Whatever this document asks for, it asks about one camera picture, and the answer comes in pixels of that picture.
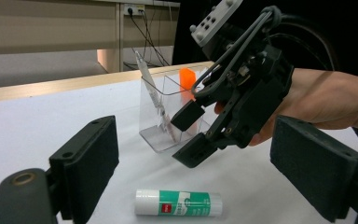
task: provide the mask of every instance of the table surface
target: table surface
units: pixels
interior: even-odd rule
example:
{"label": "table surface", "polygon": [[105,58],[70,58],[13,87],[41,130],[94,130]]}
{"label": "table surface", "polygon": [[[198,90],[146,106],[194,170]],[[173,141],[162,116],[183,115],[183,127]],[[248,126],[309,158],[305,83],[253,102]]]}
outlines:
{"label": "table surface", "polygon": [[[0,182],[23,169],[47,170],[49,156],[88,122],[115,115],[120,162],[89,223],[329,223],[270,163],[270,141],[218,150],[194,169],[173,159],[173,150],[154,152],[138,134],[139,77],[134,71],[0,88]],[[358,150],[351,129],[327,133]],[[136,216],[137,189],[218,192],[223,215]],[[352,224],[354,219],[350,211],[337,223]]]}

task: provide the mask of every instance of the clear plastic container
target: clear plastic container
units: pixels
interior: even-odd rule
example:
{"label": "clear plastic container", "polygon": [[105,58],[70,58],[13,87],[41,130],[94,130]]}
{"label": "clear plastic container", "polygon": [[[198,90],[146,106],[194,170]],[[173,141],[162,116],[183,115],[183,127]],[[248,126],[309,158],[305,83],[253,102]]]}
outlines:
{"label": "clear plastic container", "polygon": [[[196,73],[197,78],[208,69],[205,66],[188,68]],[[161,108],[157,108],[153,103],[146,87],[147,81],[142,79],[139,134],[154,151],[162,152],[172,147],[179,147],[197,133],[206,132],[210,128],[210,124],[203,118],[199,118],[185,132],[181,132],[170,123],[171,118],[193,97],[190,91],[180,86],[179,70],[153,74],[153,80],[158,101],[164,112],[161,113]]]}

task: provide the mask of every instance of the floor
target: floor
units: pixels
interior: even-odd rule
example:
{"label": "floor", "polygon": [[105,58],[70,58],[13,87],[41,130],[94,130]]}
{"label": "floor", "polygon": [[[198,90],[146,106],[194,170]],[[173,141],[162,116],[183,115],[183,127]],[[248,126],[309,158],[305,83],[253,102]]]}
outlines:
{"label": "floor", "polygon": [[[156,49],[164,60],[157,57],[154,49],[124,49],[124,71],[137,69],[135,50],[145,56],[150,67],[154,67],[171,64],[172,49]],[[106,74],[106,71],[98,63],[97,50],[0,55],[0,87],[100,74]]]}

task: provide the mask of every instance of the human hand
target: human hand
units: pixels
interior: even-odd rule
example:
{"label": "human hand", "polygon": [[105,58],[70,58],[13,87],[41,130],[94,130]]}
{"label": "human hand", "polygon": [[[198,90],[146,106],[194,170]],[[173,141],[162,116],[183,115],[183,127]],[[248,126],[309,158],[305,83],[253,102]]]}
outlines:
{"label": "human hand", "polygon": [[[218,102],[214,111],[219,113],[223,108]],[[278,115],[302,119],[320,129],[358,128],[358,77],[341,72],[295,69],[289,93],[249,146],[270,139]]]}

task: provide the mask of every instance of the red label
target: red label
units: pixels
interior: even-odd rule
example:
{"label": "red label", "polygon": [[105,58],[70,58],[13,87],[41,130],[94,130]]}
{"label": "red label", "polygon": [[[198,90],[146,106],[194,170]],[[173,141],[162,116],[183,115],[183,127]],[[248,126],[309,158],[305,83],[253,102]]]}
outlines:
{"label": "red label", "polygon": [[172,205],[170,203],[164,203],[161,206],[161,213],[170,213],[172,211]]}

